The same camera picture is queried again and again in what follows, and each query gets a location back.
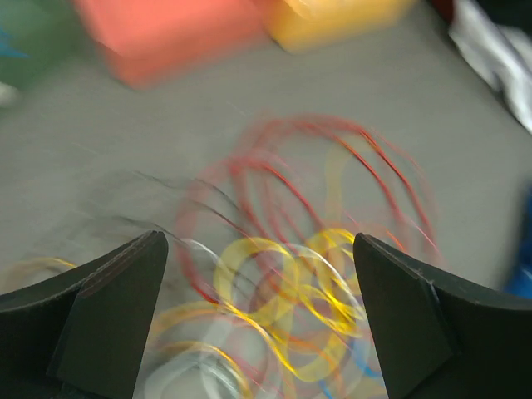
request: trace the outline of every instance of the orange box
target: orange box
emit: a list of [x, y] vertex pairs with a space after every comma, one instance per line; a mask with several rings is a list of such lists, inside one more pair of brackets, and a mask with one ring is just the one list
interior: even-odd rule
[[75, 0], [116, 76], [143, 87], [265, 38], [249, 0]]
[[288, 52], [397, 21], [416, 0], [279, 0], [268, 14], [270, 35]]

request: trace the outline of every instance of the green object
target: green object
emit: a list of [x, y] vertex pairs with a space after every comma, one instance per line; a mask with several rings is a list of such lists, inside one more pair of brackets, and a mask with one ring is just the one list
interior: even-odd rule
[[8, 44], [0, 52], [0, 82], [25, 91], [77, 52], [81, 39], [77, 15], [66, 0], [0, 0], [0, 40]]

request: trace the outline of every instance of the gray floor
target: gray floor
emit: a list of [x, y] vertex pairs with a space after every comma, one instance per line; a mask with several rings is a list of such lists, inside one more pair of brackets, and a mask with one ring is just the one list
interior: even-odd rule
[[95, 59], [72, 62], [0, 124], [0, 261], [96, 256], [101, 249], [78, 234], [98, 208], [91, 193], [106, 182], [113, 206], [131, 204], [107, 176], [191, 177], [265, 111], [343, 116], [410, 152], [435, 191], [447, 263], [499, 284], [532, 138], [441, 39], [424, 5], [385, 31], [302, 56], [266, 44], [146, 92], [113, 81]]

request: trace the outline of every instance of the red box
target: red box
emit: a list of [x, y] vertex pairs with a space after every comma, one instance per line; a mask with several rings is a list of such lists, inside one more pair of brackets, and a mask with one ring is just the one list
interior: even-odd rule
[[111, 70], [142, 87], [266, 37], [250, 0], [75, 0]]

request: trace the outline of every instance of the yellow box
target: yellow box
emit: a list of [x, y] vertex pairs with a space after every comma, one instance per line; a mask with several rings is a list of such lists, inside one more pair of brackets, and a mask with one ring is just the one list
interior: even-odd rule
[[288, 52], [386, 27], [416, 0], [278, 0], [267, 16], [270, 35]]

